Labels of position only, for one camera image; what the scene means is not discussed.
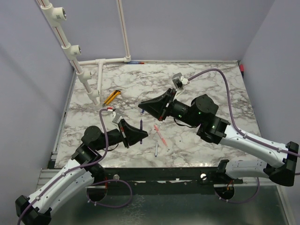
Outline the dark blue pen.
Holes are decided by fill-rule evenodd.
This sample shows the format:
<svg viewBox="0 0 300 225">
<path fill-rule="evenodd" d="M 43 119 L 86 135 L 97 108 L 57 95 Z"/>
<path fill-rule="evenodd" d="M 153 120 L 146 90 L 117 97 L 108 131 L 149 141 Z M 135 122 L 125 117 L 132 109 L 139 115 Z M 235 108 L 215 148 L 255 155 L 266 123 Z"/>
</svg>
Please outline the dark blue pen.
<svg viewBox="0 0 300 225">
<path fill-rule="evenodd" d="M 143 131 L 143 120 L 140 119 L 140 131 Z"/>
</svg>

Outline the red pen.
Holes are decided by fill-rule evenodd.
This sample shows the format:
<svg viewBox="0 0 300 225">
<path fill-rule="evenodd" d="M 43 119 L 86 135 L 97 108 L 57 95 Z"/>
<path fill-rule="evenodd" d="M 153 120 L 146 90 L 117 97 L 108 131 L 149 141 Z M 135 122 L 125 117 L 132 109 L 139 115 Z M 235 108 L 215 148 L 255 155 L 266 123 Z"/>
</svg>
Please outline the red pen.
<svg viewBox="0 0 300 225">
<path fill-rule="evenodd" d="M 155 131 L 157 132 L 157 134 L 158 134 L 158 136 L 160 137 L 160 139 L 162 140 L 162 143 L 163 143 L 166 147 L 168 147 L 168 145 L 167 145 L 167 143 L 166 143 L 164 137 L 161 135 L 161 133 L 160 133 L 160 131 L 159 131 L 159 129 L 158 129 L 158 127 L 157 127 L 156 125 L 154 125 L 154 129 L 155 129 Z"/>
</svg>

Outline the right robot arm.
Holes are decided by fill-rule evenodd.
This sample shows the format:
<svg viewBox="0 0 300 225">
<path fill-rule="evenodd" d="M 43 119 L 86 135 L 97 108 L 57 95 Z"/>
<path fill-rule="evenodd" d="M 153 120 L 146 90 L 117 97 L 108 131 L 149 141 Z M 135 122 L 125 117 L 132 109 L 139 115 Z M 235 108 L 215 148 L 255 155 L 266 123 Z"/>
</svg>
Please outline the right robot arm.
<svg viewBox="0 0 300 225">
<path fill-rule="evenodd" d="M 216 180 L 226 183 L 244 177 L 267 178 L 286 187 L 294 185 L 299 145 L 294 142 L 277 143 L 239 129 L 216 116 L 218 105 L 206 94 L 186 105 L 175 98 L 176 90 L 168 89 L 163 95 L 142 101 L 139 108 L 159 121 L 170 116 L 198 128 L 197 135 L 208 143 L 220 144 L 255 156 L 253 161 L 222 161 L 215 172 Z"/>
</svg>

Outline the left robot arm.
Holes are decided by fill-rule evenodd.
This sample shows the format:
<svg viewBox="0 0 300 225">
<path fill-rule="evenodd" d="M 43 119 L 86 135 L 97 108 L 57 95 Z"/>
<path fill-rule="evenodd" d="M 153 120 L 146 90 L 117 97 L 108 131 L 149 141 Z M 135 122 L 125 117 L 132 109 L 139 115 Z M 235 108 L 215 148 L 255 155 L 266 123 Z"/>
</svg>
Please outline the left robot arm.
<svg viewBox="0 0 300 225">
<path fill-rule="evenodd" d="M 102 132 L 97 126 L 84 131 L 82 144 L 71 159 L 45 185 L 28 197 L 21 195 L 15 201 L 18 224 L 47 225 L 54 213 L 79 191 L 105 180 L 105 170 L 99 164 L 99 150 L 123 143 L 126 148 L 148 137 L 148 133 L 129 125 L 124 119 L 117 129 Z"/>
</svg>

